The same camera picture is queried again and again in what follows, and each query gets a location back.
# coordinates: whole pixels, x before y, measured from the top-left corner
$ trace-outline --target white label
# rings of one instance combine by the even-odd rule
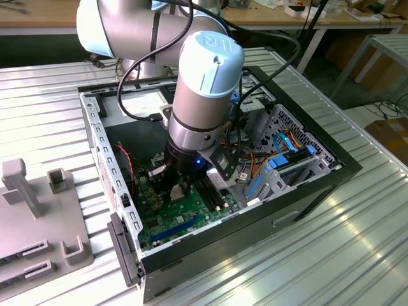
[[[393,128],[394,131],[403,131],[404,127],[399,123],[389,123],[389,125]]]
[[[132,98],[124,99],[122,95],[123,106],[126,110],[139,117],[147,117],[152,113],[158,113],[160,106],[167,105],[167,102],[163,101],[160,94],[157,91],[144,91],[129,94]]]
[[[247,177],[248,177],[248,174],[246,174],[246,173],[244,173],[244,172],[242,172],[242,173],[240,174],[240,179],[242,179],[242,180],[246,180]]]
[[[252,201],[247,203],[248,206],[252,206],[253,204],[259,203],[261,200],[259,198],[254,198]]]

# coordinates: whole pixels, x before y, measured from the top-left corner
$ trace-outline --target blue latch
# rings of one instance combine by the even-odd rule
[[[288,163],[289,161],[283,155],[273,156],[269,159],[269,164],[273,169]]]
[[[238,101],[240,101],[240,98],[240,93],[238,91],[233,91],[229,102],[237,103]]]
[[[308,145],[308,146],[307,146],[307,150],[309,151],[309,153],[310,153],[311,155],[316,154],[316,149],[315,149],[312,145]]]

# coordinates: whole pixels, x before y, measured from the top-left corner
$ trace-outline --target workbench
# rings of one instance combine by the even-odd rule
[[[283,60],[245,50],[271,74]],[[92,159],[77,87],[114,81],[84,62],[0,70],[0,160],[24,158],[29,178],[72,171],[95,260],[3,305],[139,305],[106,224],[109,204]],[[148,305],[406,305],[408,169],[294,68],[275,82],[363,166],[309,216]]]
[[[79,0],[29,0],[26,1],[25,8],[31,12],[30,15],[0,9],[0,35],[76,34],[78,4]],[[305,23],[304,18],[289,16],[281,6],[271,10],[254,1],[246,10],[227,7],[223,14],[230,22],[253,30],[299,30]],[[343,11],[338,15],[322,18],[314,27],[317,31],[297,69],[300,72],[305,70],[329,29],[390,28],[391,34],[397,34],[406,23],[406,20],[399,18],[382,22],[360,22]]]

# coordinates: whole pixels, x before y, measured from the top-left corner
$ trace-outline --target gray plastic stand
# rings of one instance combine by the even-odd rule
[[[0,301],[93,261],[72,174],[28,182],[22,159],[3,162],[0,188]]]

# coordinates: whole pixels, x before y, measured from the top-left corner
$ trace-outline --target red cable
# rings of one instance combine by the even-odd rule
[[[123,153],[125,153],[125,155],[126,155],[126,157],[127,157],[127,160],[129,161],[129,165],[130,165],[130,176],[131,176],[131,181],[130,181],[130,184],[131,184],[131,194],[133,195],[133,166],[132,166],[132,162],[131,162],[131,160],[130,160],[130,156],[129,156],[129,154],[126,152],[126,150],[123,149],[122,146],[120,146],[120,145],[116,145],[116,146],[117,146],[118,148],[120,148],[120,150],[123,151]]]

